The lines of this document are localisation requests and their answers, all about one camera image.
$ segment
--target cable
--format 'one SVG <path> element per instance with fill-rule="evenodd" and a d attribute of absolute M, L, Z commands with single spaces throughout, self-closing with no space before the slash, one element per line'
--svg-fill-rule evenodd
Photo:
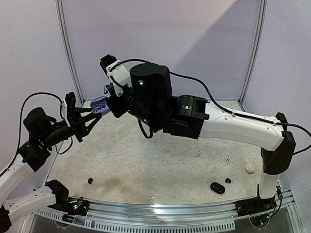
<path fill-rule="evenodd" d="M 275 216 L 278 213 L 278 211 L 280 210 L 281 205 L 282 205 L 282 199 L 280 200 L 280 205 L 278 205 L 278 209 L 276 211 L 273 211 L 270 215 L 268 215 L 267 219 L 271 219 L 273 216 Z"/>
<path fill-rule="evenodd" d="M 32 96 L 36 96 L 36 95 L 48 95 L 48 96 L 53 96 L 55 98 L 57 98 L 61 104 L 61 107 L 62 107 L 62 100 L 55 94 L 53 93 L 49 93 L 49 92 L 35 92 L 33 94 L 31 94 L 30 96 L 28 96 L 24 103 L 22 104 L 22 107 L 21 107 L 21 110 L 20 110 L 20 115 L 19 115 L 19 130 L 18 130 L 18 143 L 17 143 L 17 149 L 16 149 L 16 152 L 15 152 L 15 155 L 11 161 L 11 163 L 9 164 L 9 166 L 3 170 L 3 172 L 0 174 L 0 177 L 12 166 L 12 164 L 14 163 L 16 157 L 17 157 L 17 152 L 18 152 L 18 149 L 19 149 L 19 146 L 20 146 L 20 138 L 21 138 L 21 119 L 22 119 L 22 115 L 23 115 L 23 110 L 24 110 L 24 106 L 27 102 L 27 100 L 29 100 Z"/>
<path fill-rule="evenodd" d="M 111 67 L 111 69 L 109 70 L 109 72 L 111 72 L 112 70 L 114 70 L 117 66 L 121 65 L 121 64 L 124 64 L 124 63 L 127 63 L 127 62 L 133 62 L 133 61 L 137 61 L 137 62 L 144 62 L 144 63 L 151 63 L 149 61 L 146 61 L 146 60 L 142 60 L 142 59 L 136 59 L 136 58 L 133 58 L 133 59 L 128 59 L 128 60 L 124 60 L 124 61 L 121 61 L 117 64 L 115 64 L 113 67 Z M 171 72 L 170 71 L 170 74 L 174 75 L 174 76 L 177 76 L 177 77 L 180 77 L 180 78 L 184 78 L 184 79 L 189 79 L 189 80 L 194 80 L 194 81 L 197 81 L 199 82 L 203 87 L 204 89 L 206 90 L 210 100 L 218 107 L 220 108 L 221 110 L 223 110 L 224 112 L 227 112 L 229 114 L 232 114 L 232 111 L 230 111 L 229 109 L 221 106 L 219 103 L 216 102 L 216 100 L 214 99 L 214 97 L 212 96 L 210 90 L 208 89 L 208 87 L 206 86 L 206 84 L 197 79 L 197 78 L 194 78 L 194 77 L 190 77 L 190 76 L 186 76 L 186 75 L 181 75 L 181 74 L 177 74 L 177 73 L 174 73 L 174 72 Z M 116 82 L 116 80 L 110 76 L 112 82 L 114 82 L 118 87 L 122 88 L 122 90 L 124 91 L 124 87 L 119 84 L 118 82 Z M 273 124 L 273 121 L 270 121 L 270 120 L 266 120 L 266 119 L 262 119 L 262 118 L 258 118 L 258 117 L 255 117 L 255 116 L 248 116 L 248 115 L 244 115 L 244 114 L 240 114 L 240 113 L 235 113 L 236 116 L 239 116 L 239 117 L 244 117 L 244 118 L 248 118 L 248 119 L 253 119 L 253 120 L 259 120 L 259 121 L 262 121 L 262 122 L 266 122 L 266 123 L 270 123 L 270 124 Z"/>
<path fill-rule="evenodd" d="M 144 62 L 144 63 L 151 63 L 151 62 L 148 62 L 146 60 L 142 60 L 142 59 L 137 59 L 137 58 L 133 58 L 133 59 L 128 59 L 128 60 L 124 60 L 124 61 L 121 61 L 117 64 L 115 64 L 113 67 L 110 68 L 109 72 L 113 71 L 117 66 L 121 65 L 121 64 L 124 64 L 124 63 L 127 63 L 127 62 Z M 110 76 L 112 82 L 115 83 L 115 85 L 117 85 L 118 87 L 120 87 L 123 91 L 124 91 L 124 86 L 122 86 L 120 83 L 118 83 L 114 78 L 113 76 Z"/>
<path fill-rule="evenodd" d="M 303 130 L 304 132 L 306 132 L 306 133 L 309 135 L 309 137 L 311 138 L 311 133 L 310 133 L 307 129 L 303 128 L 303 127 L 300 126 L 300 125 L 290 124 L 290 123 L 277 123 L 277 125 L 287 125 L 287 126 L 292 126 L 292 127 L 299 128 L 299 129 Z M 308 145 L 306 148 L 304 148 L 304 149 L 302 149 L 302 150 L 299 150 L 299 151 L 295 152 L 293 155 L 299 154 L 299 153 L 301 153 L 301 152 L 304 152 L 304 151 L 306 151 L 306 150 L 308 150 L 308 149 L 310 149 L 310 148 L 311 148 L 311 144 Z"/>
<path fill-rule="evenodd" d="M 119 65 L 121 65 L 121 64 L 124 64 L 124 63 L 127 63 L 127 62 L 132 62 L 132 61 L 151 63 L 151 62 L 149 62 L 149 61 L 142 60 L 142 59 L 136 59 L 136 58 L 128 59 L 128 60 L 121 61 L 121 62 L 119 62 L 118 64 L 115 64 L 113 67 L 111 67 L 110 72 L 111 72 L 113 69 L 115 69 L 117 66 L 119 66 Z M 232 111 L 231 111 L 231 110 L 229 110 L 229 109 L 227 109 L 227 108 L 221 106 L 219 103 L 217 103 L 217 101 L 214 99 L 214 97 L 212 96 L 210 90 L 208 89 L 208 87 L 206 86 L 206 84 L 205 84 L 203 81 L 201 81 L 201 80 L 199 80 L 199 79 L 197 79 L 197 78 L 194 78 L 194 77 L 190 77 L 190 76 L 186 76 L 186 75 L 177 74 L 177 73 L 174 73 L 174 72 L 171 72 L 171 71 L 170 71 L 170 74 L 172 74 L 172 75 L 174 75 L 174 76 L 177 76 L 177 77 L 180 77 L 180 78 L 189 79 L 189 80 L 194 80 L 194 81 L 199 82 L 199 83 L 204 87 L 204 89 L 206 90 L 206 92 L 207 92 L 207 94 L 208 94 L 210 100 L 211 100 L 219 109 L 221 109 L 222 111 L 227 112 L 227 113 L 229 113 L 229 114 L 232 114 Z M 122 90 L 124 90 L 124 87 L 123 87 L 121 84 L 117 83 L 116 80 L 115 80 L 112 76 L 111 76 L 111 80 L 112 80 L 117 86 L 121 87 Z M 271 120 L 266 120 L 266 119 L 258 118 L 258 117 L 255 117 L 255 116 L 248 116 L 248 115 L 244 115 L 244 114 L 241 114 L 241 113 L 235 113 L 235 115 L 238 116 L 238 117 L 244 117 L 244 118 L 248 118 L 248 119 L 252 119 L 252 120 L 258 120 L 258 121 L 265 122 L 265 123 L 269 123 L 269 124 L 274 124 L 274 122 L 271 121 Z M 276 123 L 276 125 L 287 125 L 287 126 L 297 127 L 297 128 L 299 128 L 299 129 L 303 130 L 304 132 L 306 132 L 306 133 L 310 136 L 310 138 L 311 138 L 311 133 L 310 133 L 308 130 L 306 130 L 305 128 L 303 128 L 302 126 L 300 126 L 300 125 L 290 124 L 290 123 L 281 123 L 281 122 Z M 308 150 L 308 149 L 310 149 L 310 148 L 311 148 L 311 144 L 310 144 L 309 146 L 307 146 L 306 148 L 304 148 L 304 149 L 302 149 L 302 150 L 299 150 L 299 151 L 295 152 L 293 155 L 299 154 L 299 153 L 301 153 L 301 152 L 304 152 L 304 151 L 306 151 L 306 150 Z"/>
<path fill-rule="evenodd" d="M 145 138 L 147 138 L 147 139 L 152 138 L 154 135 L 154 132 L 152 131 L 151 127 L 149 127 L 150 135 L 148 136 L 147 133 L 145 132 L 144 128 L 142 127 L 141 121 L 139 119 L 137 119 L 137 121 L 138 121 L 139 128 L 140 128 L 142 134 L 145 136 Z"/>
<path fill-rule="evenodd" d="M 72 147 L 73 139 L 72 139 L 72 137 L 70 137 L 70 139 L 71 139 L 70 145 L 64 152 L 59 153 L 58 150 L 57 150 L 57 146 L 55 145 L 55 150 L 56 150 L 57 154 L 59 154 L 59 155 L 65 154 Z"/>

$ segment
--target white backdrop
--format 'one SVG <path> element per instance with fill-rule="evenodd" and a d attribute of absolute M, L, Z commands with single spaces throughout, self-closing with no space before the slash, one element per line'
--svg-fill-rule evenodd
<path fill-rule="evenodd" d="M 252 52 L 260 0 L 65 0 L 65 19 L 84 97 L 103 94 L 107 54 L 141 58 L 203 80 L 214 97 L 237 100 Z M 173 94 L 206 97 L 172 78 Z"/>
<path fill-rule="evenodd" d="M 21 105 L 33 92 L 47 91 L 63 98 L 74 91 L 67 63 L 55 1 L 7 0 L 0 2 L 0 170 L 17 149 Z M 32 97 L 24 108 L 27 113 L 38 106 L 59 119 L 59 102 L 53 97 Z M 21 145 L 28 140 L 22 128 Z M 51 168 L 48 162 L 26 178 L 13 193 L 21 196 L 41 186 Z M 14 224 L 10 232 L 19 232 Z"/>
<path fill-rule="evenodd" d="M 267 3 L 259 53 L 244 107 L 263 115 L 283 112 L 289 123 L 311 131 L 311 2 L 271 0 Z M 301 130 L 293 132 L 297 150 L 310 144 Z M 298 205 L 305 232 L 311 232 L 311 151 L 293 157 L 281 175 Z"/>

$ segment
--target beige carpet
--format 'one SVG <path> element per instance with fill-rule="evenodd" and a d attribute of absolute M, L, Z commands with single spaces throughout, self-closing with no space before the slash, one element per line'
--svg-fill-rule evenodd
<path fill-rule="evenodd" d="M 236 102 L 220 104 L 239 109 Z M 61 150 L 69 143 L 66 141 Z M 250 162 L 256 168 L 252 175 L 244 170 Z M 162 132 L 146 139 L 136 118 L 125 114 L 116 119 L 109 113 L 82 143 L 74 138 L 70 151 L 58 155 L 48 180 L 59 180 L 73 197 L 136 204 L 196 204 L 255 196 L 261 166 L 259 147 Z M 87 183 L 90 177 L 92 184 Z M 232 183 L 226 184 L 226 178 Z M 222 196 L 211 191 L 212 182 L 225 186 Z"/>

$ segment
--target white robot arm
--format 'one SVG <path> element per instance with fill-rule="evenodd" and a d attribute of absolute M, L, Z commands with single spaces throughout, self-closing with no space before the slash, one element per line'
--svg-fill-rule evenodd
<path fill-rule="evenodd" d="M 19 148 L 15 158 L 0 173 L 0 233 L 7 231 L 22 216 L 44 206 L 63 210 L 69 215 L 86 214 L 88 202 L 68 198 L 68 190 L 58 181 L 48 182 L 29 195 L 6 199 L 22 180 L 42 167 L 52 146 L 73 135 L 82 142 L 109 111 L 116 118 L 126 112 L 137 117 L 147 138 L 162 130 L 175 136 L 224 138 L 261 147 L 263 170 L 258 196 L 237 201 L 236 205 L 239 215 L 265 211 L 267 204 L 275 205 L 276 183 L 288 168 L 295 149 L 283 114 L 267 117 L 244 113 L 221 107 L 212 97 L 212 102 L 190 95 L 174 97 L 171 72 L 167 67 L 145 63 L 128 71 L 122 63 L 110 55 L 101 59 L 102 68 L 112 80 L 104 92 L 110 96 L 96 98 L 91 108 L 76 108 L 75 95 L 71 92 L 63 99 L 64 120 L 56 122 L 45 115 L 42 108 L 35 108 L 27 115 L 24 125 L 30 135 L 29 141 Z M 150 127 L 149 136 L 142 123 Z"/>
<path fill-rule="evenodd" d="M 123 66 L 128 61 L 145 63 L 128 71 Z M 295 149 L 284 114 L 259 116 L 224 108 L 217 104 L 202 81 L 140 59 L 121 62 L 107 55 L 100 64 L 112 81 L 106 86 L 110 110 L 115 117 L 128 111 L 138 118 L 140 126 L 147 124 L 150 127 L 147 138 L 163 130 L 194 139 L 216 137 L 261 147 L 263 170 L 258 200 L 274 199 L 279 175 L 288 168 Z M 200 82 L 212 101 L 190 95 L 172 96 L 170 74 Z"/>

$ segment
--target purple object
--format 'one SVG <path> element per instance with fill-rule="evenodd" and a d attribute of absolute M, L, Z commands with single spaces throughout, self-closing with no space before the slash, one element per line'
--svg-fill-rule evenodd
<path fill-rule="evenodd" d="M 92 112 L 95 114 L 105 115 L 110 112 L 110 109 L 107 105 L 107 97 L 100 96 L 91 101 Z"/>

